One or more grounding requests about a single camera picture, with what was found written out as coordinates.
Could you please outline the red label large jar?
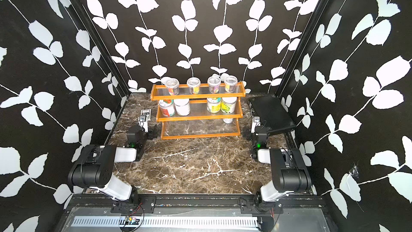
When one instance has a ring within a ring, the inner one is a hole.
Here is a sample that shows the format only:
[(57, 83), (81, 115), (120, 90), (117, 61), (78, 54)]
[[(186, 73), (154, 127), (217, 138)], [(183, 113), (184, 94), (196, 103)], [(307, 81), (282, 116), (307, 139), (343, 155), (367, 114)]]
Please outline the red label large jar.
[(176, 111), (174, 107), (174, 100), (172, 99), (159, 100), (158, 105), (164, 117), (171, 117), (175, 115)]

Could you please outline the white large jar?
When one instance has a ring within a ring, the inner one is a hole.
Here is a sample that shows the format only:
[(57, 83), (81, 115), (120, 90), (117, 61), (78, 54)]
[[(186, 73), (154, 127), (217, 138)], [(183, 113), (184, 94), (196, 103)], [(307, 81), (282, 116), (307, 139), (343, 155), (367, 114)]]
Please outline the white large jar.
[(180, 116), (187, 116), (191, 112), (189, 99), (175, 99), (174, 106), (176, 108), (177, 114)]

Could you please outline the small seed jar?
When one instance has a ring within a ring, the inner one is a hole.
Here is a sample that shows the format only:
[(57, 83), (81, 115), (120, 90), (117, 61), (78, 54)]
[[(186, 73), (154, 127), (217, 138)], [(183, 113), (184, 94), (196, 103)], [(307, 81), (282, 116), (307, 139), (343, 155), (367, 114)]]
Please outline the small seed jar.
[(219, 76), (210, 76), (207, 80), (210, 93), (219, 93), (221, 86), (221, 79)]
[(197, 77), (191, 77), (187, 80), (187, 86), (189, 88), (189, 92), (192, 95), (197, 95), (200, 91), (201, 81)]
[(225, 91), (228, 93), (233, 93), (235, 92), (235, 89), (237, 87), (238, 79), (233, 76), (229, 75), (224, 79), (224, 84), (225, 84)]
[(168, 90), (168, 93), (171, 95), (171, 96), (175, 96), (175, 95), (178, 95), (179, 94), (179, 86), (180, 86), (180, 83), (179, 83), (179, 81), (176, 79), (176, 78), (170, 78), (170, 79), (168, 79), (166, 82), (165, 82), (165, 86), (166, 86), (166, 88), (167, 88), (167, 90)]

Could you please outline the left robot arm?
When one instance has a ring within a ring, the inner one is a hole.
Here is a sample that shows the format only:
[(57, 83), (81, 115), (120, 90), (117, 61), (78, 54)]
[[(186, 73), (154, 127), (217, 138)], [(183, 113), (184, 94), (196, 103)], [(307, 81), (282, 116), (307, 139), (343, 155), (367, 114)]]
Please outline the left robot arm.
[(157, 137), (157, 125), (146, 128), (145, 124), (139, 123), (127, 131), (127, 141), (123, 147), (85, 146), (68, 173), (69, 184), (99, 191), (116, 201), (139, 205), (141, 199), (136, 188), (113, 174), (113, 168), (116, 163), (140, 161), (146, 142)]

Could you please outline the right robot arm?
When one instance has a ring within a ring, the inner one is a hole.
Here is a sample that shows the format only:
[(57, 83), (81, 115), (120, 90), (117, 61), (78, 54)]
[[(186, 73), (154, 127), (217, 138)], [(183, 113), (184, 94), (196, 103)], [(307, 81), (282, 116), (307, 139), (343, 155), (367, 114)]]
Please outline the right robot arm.
[(309, 191), (312, 179), (297, 148), (268, 147), (269, 132), (263, 125), (244, 129), (242, 136), (252, 143), (251, 157), (257, 162), (269, 164), (271, 180), (256, 193), (257, 203), (274, 203), (292, 193)]

